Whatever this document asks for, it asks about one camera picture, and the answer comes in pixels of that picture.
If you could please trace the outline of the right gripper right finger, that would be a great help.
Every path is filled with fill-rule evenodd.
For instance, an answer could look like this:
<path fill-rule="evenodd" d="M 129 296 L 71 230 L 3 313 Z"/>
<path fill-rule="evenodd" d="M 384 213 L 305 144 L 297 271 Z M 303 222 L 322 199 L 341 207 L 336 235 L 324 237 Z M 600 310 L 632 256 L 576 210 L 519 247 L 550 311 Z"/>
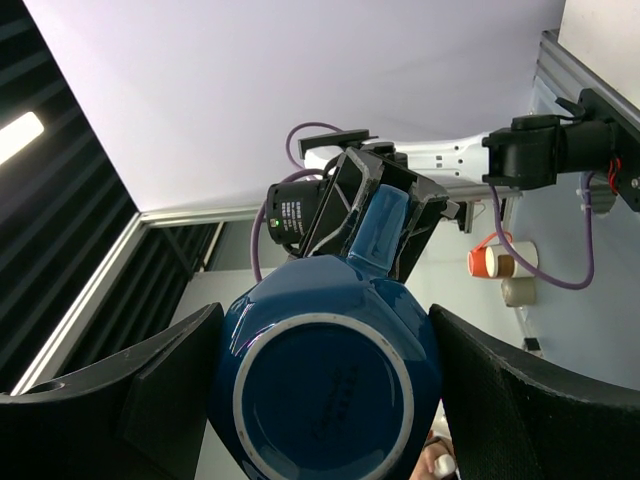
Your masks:
<path fill-rule="evenodd" d="M 638 391 L 557 366 L 442 306 L 429 317 L 462 478 L 638 478 Z"/>

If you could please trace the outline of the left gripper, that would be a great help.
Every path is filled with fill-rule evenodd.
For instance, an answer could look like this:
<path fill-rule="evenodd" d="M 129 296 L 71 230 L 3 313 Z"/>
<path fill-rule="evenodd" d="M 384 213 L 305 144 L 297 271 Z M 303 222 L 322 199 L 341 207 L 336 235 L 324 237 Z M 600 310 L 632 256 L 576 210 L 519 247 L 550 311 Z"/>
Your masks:
<path fill-rule="evenodd" d="M 345 257 L 354 232 L 383 185 L 409 196 L 389 276 L 405 283 L 441 219 L 453 220 L 460 204 L 444 187 L 408 168 L 408 156 L 391 142 L 349 142 L 319 179 L 287 183 L 287 252 L 290 260 Z"/>

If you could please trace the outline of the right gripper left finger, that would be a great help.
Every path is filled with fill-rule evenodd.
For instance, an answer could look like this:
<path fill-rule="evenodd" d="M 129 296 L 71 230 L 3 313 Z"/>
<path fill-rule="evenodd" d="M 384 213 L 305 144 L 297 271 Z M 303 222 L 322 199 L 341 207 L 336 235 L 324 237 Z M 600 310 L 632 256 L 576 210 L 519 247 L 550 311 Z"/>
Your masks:
<path fill-rule="evenodd" d="M 1 397 L 4 479 L 192 479 L 206 424 L 214 303 L 88 367 Z"/>

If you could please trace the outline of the blue mug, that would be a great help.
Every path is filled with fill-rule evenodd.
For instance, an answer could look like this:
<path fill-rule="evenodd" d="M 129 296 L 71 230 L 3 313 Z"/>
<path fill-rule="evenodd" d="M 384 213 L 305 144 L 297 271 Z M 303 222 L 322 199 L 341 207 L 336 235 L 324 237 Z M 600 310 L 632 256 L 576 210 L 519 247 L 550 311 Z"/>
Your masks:
<path fill-rule="evenodd" d="M 442 392 L 430 319 L 389 275 L 409 197 L 375 192 L 344 257 L 274 270 L 229 308 L 208 418 L 251 479 L 406 479 Z"/>

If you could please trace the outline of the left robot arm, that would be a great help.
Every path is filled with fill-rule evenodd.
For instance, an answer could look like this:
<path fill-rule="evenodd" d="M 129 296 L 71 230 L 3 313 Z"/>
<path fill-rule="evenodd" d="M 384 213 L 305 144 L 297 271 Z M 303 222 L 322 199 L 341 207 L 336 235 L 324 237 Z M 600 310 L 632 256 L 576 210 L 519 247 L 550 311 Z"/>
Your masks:
<path fill-rule="evenodd" d="M 292 259 L 334 255 L 405 282 L 456 192 L 485 185 L 527 191 L 560 174 L 623 170 L 612 124 L 583 116 L 534 115 L 510 127 L 447 141 L 394 143 L 368 130 L 328 128 L 302 138 L 302 156 L 335 147 L 326 165 L 298 167 L 269 187 L 252 230 L 266 226 Z"/>

